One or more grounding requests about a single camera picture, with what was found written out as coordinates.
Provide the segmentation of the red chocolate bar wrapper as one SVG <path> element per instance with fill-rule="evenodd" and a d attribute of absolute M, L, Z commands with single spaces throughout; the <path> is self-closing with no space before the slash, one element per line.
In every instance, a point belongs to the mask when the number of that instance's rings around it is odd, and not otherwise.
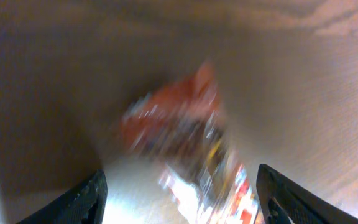
<path fill-rule="evenodd" d="M 128 153 L 164 166 L 160 179 L 189 223 L 254 223 L 259 204 L 237 152 L 213 66 L 132 104 L 121 119 Z"/>

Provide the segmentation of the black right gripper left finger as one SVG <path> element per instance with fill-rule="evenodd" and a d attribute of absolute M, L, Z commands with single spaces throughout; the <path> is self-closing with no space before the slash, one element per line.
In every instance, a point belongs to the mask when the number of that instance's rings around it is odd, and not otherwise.
<path fill-rule="evenodd" d="M 97 170 L 18 224 L 102 224 L 107 196 L 106 176 Z"/>

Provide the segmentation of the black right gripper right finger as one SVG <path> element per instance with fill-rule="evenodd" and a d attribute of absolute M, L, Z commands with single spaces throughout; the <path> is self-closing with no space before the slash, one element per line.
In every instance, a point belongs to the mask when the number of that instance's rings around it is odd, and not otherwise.
<path fill-rule="evenodd" d="M 358 224 L 267 164 L 259 165 L 256 187 L 267 224 Z"/>

